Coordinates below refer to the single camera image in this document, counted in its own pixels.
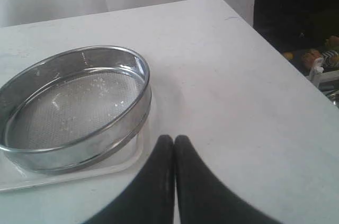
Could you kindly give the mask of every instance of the white table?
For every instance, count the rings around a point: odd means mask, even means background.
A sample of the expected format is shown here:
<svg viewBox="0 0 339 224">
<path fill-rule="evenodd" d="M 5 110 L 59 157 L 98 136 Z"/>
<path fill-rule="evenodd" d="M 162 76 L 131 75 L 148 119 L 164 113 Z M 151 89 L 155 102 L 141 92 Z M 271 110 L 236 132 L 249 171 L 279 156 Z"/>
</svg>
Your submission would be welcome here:
<svg viewBox="0 0 339 224">
<path fill-rule="evenodd" d="M 218 178 L 266 214 L 338 223 L 339 111 L 223 0 L 2 28 L 0 40 L 1 85 L 58 52 L 113 44 L 147 59 L 154 93 L 149 147 L 138 165 L 2 193 L 2 223 L 84 221 L 128 185 L 164 133 L 190 136 Z"/>
</svg>

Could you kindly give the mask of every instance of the stainless steel rim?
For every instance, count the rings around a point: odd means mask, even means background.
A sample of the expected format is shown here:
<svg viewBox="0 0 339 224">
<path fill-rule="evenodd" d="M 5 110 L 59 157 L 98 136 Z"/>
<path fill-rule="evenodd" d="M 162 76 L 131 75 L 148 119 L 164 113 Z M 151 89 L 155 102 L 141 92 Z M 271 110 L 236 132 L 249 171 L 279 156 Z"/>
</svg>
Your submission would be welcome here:
<svg viewBox="0 0 339 224">
<path fill-rule="evenodd" d="M 71 141 L 69 143 L 66 143 L 66 144 L 62 145 L 62 146 L 53 147 L 53 148 L 46 148 L 46 149 L 18 149 L 18 148 L 7 147 L 7 146 L 4 146 L 4 145 L 0 144 L 0 149 L 1 150 L 6 151 L 8 153 L 36 154 L 36 153 L 47 153 L 47 152 L 50 152 L 50 151 L 55 151 L 55 150 L 59 150 L 59 149 L 63 149 L 63 148 L 67 148 L 67 147 L 76 145 L 79 142 L 86 141 L 87 139 L 89 139 L 89 138 L 91 138 L 91 137 L 93 137 L 95 135 L 98 135 L 98 134 L 102 133 L 103 131 L 109 129 L 111 126 L 113 126 L 119 120 L 121 120 L 139 102 L 139 100 L 143 97 L 143 95 L 144 95 L 144 93 L 147 90 L 148 85 L 149 85 L 149 78 L 150 78 L 149 66 L 148 66 L 146 60 L 140 54 L 138 54 L 137 52 L 135 52 L 135 51 L 133 51 L 131 49 L 128 49 L 128 48 L 118 47 L 118 46 L 89 46 L 89 47 L 83 47 L 83 48 L 76 48 L 76 49 L 72 49 L 72 50 L 68 50 L 68 51 L 56 54 L 54 56 L 46 58 L 46 59 L 44 59 L 44 60 L 42 60 L 42 61 L 40 61 L 40 62 L 38 62 L 38 63 L 36 63 L 36 64 L 34 64 L 32 66 L 30 66 L 29 68 L 23 70 L 22 72 L 20 72 L 16 76 L 14 76 L 11 80 L 9 80 L 5 85 L 3 85 L 0 88 L 0 92 L 4 88 L 8 87 L 18 77 L 20 77 L 21 75 L 23 75 L 24 73 L 26 73 L 27 71 L 31 70 L 32 68 L 34 68 L 34 67 L 36 67 L 38 65 L 42 65 L 45 62 L 54 60 L 56 58 L 60 58 L 62 56 L 68 55 L 68 54 L 70 54 L 72 52 L 79 52 L 79 51 L 85 51 L 85 50 L 91 50 L 91 49 L 115 49 L 115 50 L 125 51 L 125 52 L 128 52 L 128 53 L 136 56 L 138 59 L 140 59 L 144 63 L 145 68 L 146 68 L 146 70 L 145 70 L 145 83 L 144 83 L 144 85 L 142 87 L 142 90 L 140 91 L 138 97 L 120 115 L 118 115 L 111 122 L 107 123 L 106 125 L 102 126 L 101 128 L 93 131 L 92 133 L 90 133 L 90 134 L 88 134 L 88 135 L 86 135 L 84 137 L 81 137 L 81 138 L 78 138 L 76 140 L 73 140 L 73 141 Z"/>
</svg>

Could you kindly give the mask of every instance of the sieve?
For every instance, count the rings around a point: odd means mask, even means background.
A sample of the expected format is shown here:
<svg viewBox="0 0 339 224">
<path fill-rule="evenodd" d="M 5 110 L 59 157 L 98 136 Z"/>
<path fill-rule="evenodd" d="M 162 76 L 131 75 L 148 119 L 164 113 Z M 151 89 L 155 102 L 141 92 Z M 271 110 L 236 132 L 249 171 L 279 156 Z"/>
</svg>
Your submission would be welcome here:
<svg viewBox="0 0 339 224">
<path fill-rule="evenodd" d="M 0 149 L 25 169 L 74 171 L 127 144 L 150 101 L 149 67 L 138 53 L 114 46 L 66 51 L 0 89 Z"/>
</svg>

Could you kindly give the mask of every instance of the sieve rim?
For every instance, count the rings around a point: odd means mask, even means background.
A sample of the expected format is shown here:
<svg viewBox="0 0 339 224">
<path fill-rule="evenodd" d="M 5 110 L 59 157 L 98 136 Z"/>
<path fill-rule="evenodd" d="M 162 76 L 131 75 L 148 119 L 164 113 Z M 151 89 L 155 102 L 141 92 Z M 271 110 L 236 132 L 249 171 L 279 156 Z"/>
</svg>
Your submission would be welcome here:
<svg viewBox="0 0 339 224">
<path fill-rule="evenodd" d="M 23 153 L 23 154 L 37 154 L 37 153 L 48 153 L 51 151 L 56 151 L 56 150 L 60 150 L 60 149 L 64 149 L 64 148 L 68 148 L 71 146 L 74 146 L 80 142 L 86 141 L 87 139 L 97 136 L 99 134 L 101 134 L 102 132 L 104 132 L 105 130 L 109 129 L 110 127 L 112 127 L 115 123 L 119 122 L 126 114 L 128 114 L 133 107 L 141 100 L 141 98 L 144 96 L 145 91 L 148 88 L 149 85 L 149 78 L 150 78 L 150 72 L 149 72 L 149 66 L 147 64 L 147 61 L 142 57 L 142 55 L 140 55 L 139 53 L 135 52 L 132 49 L 129 48 L 125 48 L 125 47 L 120 47 L 120 46 L 110 46 L 110 45 L 97 45 L 97 46 L 88 46 L 88 47 L 81 47 L 81 48 L 75 48 L 75 49 L 71 49 L 71 50 L 67 50 L 61 53 L 58 53 L 56 55 L 53 55 L 51 57 L 48 57 L 44 60 L 41 60 L 35 64 L 33 64 L 32 66 L 24 69 L 23 71 L 21 71 L 20 73 L 16 74 L 13 78 L 11 78 L 7 83 L 5 83 L 1 88 L 0 88 L 0 93 L 6 89 L 7 87 L 9 87 L 12 83 L 14 83 L 16 81 L 17 78 L 19 78 L 20 76 L 22 76 L 23 74 L 27 73 L 28 71 L 43 65 L 46 62 L 52 61 L 54 59 L 58 59 L 62 56 L 66 56 L 69 55 L 70 53 L 73 52 L 81 52 L 81 51 L 85 51 L 85 50 L 94 50 L 94 49 L 113 49 L 113 50 L 120 50 L 120 51 L 124 51 L 127 52 L 135 57 L 137 57 L 138 59 L 140 59 L 140 61 L 143 63 L 144 67 L 145 67 L 145 80 L 142 86 L 141 91 L 139 92 L 138 96 L 133 100 L 133 102 L 126 108 L 124 109 L 124 111 L 122 113 L 120 113 L 117 117 L 115 117 L 114 119 L 112 119 L 110 122 L 108 122 L 107 124 L 101 126 L 100 128 L 92 131 L 91 133 L 79 137 L 77 139 L 74 139 L 70 142 L 67 142 L 63 145 L 60 146 L 56 146 L 56 147 L 50 147 L 50 148 L 38 148 L 38 149 L 21 149 L 21 148 L 13 148 L 13 147 L 8 147 L 6 145 L 4 145 L 3 143 L 0 142 L 0 149 L 7 152 L 7 153 Z"/>
</svg>

